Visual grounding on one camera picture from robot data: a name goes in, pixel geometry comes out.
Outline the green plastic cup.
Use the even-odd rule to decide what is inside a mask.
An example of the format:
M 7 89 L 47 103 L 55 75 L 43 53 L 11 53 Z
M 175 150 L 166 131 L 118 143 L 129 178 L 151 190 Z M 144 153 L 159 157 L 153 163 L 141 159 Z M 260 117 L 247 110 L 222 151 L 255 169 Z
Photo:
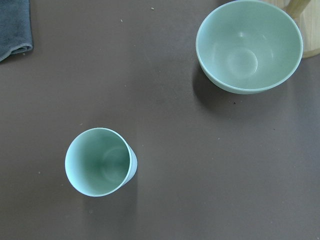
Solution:
M 104 127 L 80 133 L 65 155 L 65 173 L 81 194 L 103 197 L 128 183 L 138 168 L 137 156 L 116 131 Z

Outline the green plastic bowl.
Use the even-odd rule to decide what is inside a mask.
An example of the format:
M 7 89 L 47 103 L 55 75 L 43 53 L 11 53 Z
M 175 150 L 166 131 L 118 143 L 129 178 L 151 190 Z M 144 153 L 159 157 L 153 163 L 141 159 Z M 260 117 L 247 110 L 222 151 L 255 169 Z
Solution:
M 260 0 L 235 0 L 201 23 L 196 55 L 206 77 L 230 93 L 270 90 L 292 76 L 303 55 L 302 34 L 283 10 Z

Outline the grey folded cloth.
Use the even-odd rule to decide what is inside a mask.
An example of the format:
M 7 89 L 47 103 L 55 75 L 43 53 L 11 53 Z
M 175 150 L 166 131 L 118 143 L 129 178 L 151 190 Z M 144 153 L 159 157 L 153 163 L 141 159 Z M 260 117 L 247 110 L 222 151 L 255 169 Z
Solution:
M 29 0 L 0 2 L 0 60 L 33 49 Z

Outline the round wooden stand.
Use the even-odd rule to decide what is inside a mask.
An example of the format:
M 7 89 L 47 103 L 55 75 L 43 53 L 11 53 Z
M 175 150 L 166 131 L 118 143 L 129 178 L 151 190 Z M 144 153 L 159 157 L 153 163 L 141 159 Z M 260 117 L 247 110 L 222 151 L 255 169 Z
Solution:
M 320 54 L 320 0 L 266 0 L 284 10 L 297 24 L 303 40 L 302 57 Z

